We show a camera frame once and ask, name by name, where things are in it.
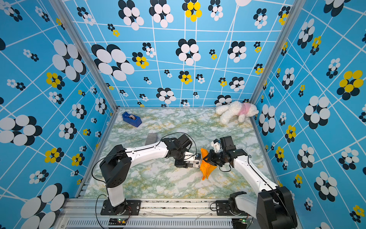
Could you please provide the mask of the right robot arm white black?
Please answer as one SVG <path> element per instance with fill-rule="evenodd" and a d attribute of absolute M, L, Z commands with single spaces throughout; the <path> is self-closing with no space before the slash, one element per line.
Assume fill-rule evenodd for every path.
<path fill-rule="evenodd" d="M 215 168 L 226 163 L 239 172 L 252 187 L 257 202 L 249 201 L 243 192 L 230 195 L 229 206 L 234 215 L 247 213 L 256 218 L 262 229 L 295 229 L 298 226 L 292 194 L 267 178 L 252 162 L 251 156 L 238 149 L 231 136 L 214 140 L 212 149 L 201 150 L 201 169 L 207 177 Z"/>

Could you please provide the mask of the newspaper print pouch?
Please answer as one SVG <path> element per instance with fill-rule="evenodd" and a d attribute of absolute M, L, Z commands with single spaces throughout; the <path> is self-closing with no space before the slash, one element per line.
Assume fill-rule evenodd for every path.
<path fill-rule="evenodd" d="M 199 169 L 200 166 L 201 166 L 201 161 L 200 160 L 186 161 L 186 167 L 187 168 L 197 168 L 197 169 Z"/>

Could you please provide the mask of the orange towel cloth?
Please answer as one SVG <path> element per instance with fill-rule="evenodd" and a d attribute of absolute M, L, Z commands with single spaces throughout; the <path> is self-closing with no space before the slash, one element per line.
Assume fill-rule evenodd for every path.
<path fill-rule="evenodd" d="M 201 149 L 201 155 L 202 155 L 202 158 L 204 158 L 205 156 L 208 156 L 209 152 L 202 148 Z M 203 178 L 202 180 L 205 180 L 205 179 L 208 179 L 210 174 L 217 168 L 217 166 L 213 166 L 207 162 L 205 162 L 203 159 L 202 159 L 202 163 L 201 163 L 201 166 L 200 166 L 200 170 L 203 174 Z"/>

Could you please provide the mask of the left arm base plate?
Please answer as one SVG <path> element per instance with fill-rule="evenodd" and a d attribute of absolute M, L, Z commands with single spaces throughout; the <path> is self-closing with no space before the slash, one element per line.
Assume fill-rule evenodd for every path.
<path fill-rule="evenodd" d="M 141 201 L 140 200 L 125 200 L 120 205 L 113 207 L 110 200 L 106 199 L 103 202 L 103 206 L 101 209 L 101 215 L 109 215 L 109 216 L 137 216 L 139 215 L 139 211 L 141 209 Z"/>

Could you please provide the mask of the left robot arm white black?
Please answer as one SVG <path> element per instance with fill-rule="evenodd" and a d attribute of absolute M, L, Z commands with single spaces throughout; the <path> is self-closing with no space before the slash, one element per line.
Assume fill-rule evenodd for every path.
<path fill-rule="evenodd" d="M 189 151 L 192 145 L 192 140 L 186 134 L 179 138 L 164 137 L 156 143 L 139 148 L 116 145 L 99 165 L 111 206 L 125 207 L 123 183 L 130 168 L 138 164 L 170 157 L 175 160 L 176 167 L 189 168 L 200 164 L 200 156 Z"/>

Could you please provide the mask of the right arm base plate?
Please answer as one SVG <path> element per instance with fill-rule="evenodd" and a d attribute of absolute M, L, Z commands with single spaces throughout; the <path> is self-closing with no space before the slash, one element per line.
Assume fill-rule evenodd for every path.
<path fill-rule="evenodd" d="M 241 207 L 242 210 L 235 207 L 229 200 L 217 200 L 211 208 L 217 216 L 254 216 L 256 213 L 256 205 L 246 200 Z"/>

